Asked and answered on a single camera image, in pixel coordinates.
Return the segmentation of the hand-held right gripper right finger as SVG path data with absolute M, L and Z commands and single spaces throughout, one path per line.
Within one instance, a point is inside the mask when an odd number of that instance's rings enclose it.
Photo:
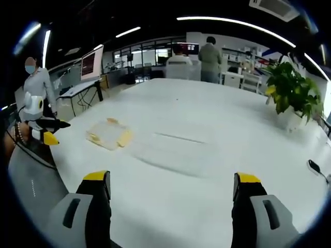
M 291 247 L 299 237 L 289 209 L 254 175 L 234 174 L 231 247 Z

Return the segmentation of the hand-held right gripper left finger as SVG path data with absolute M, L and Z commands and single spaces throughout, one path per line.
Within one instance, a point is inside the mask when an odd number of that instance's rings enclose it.
M 50 212 L 46 235 L 51 247 L 111 247 L 110 172 L 86 175 Z

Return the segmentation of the person's left hand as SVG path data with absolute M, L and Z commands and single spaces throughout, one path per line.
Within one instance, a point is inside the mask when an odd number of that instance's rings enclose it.
M 21 124 L 21 132 L 22 132 L 22 135 L 23 135 L 23 139 L 26 142 L 28 142 L 32 137 L 32 133 L 31 133 L 31 128 L 27 123 L 23 122 Z

